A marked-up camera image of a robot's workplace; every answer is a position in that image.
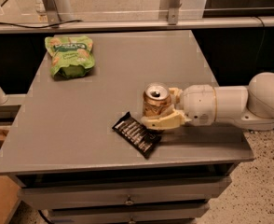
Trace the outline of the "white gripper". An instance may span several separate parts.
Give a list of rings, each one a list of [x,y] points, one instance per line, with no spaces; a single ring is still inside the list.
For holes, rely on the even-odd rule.
[[[169,88],[171,100],[183,110],[173,109],[167,116],[142,117],[141,123],[150,130],[163,131],[178,128],[187,122],[192,126],[209,126],[216,117],[216,95],[210,85],[192,85],[182,91]]]

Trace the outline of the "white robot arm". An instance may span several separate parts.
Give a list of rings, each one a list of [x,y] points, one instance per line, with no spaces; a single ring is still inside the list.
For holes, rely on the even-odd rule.
[[[144,90],[142,124],[163,131],[185,124],[231,124],[242,129],[274,128],[274,73],[260,73],[247,86],[192,85],[185,90],[151,83]]]

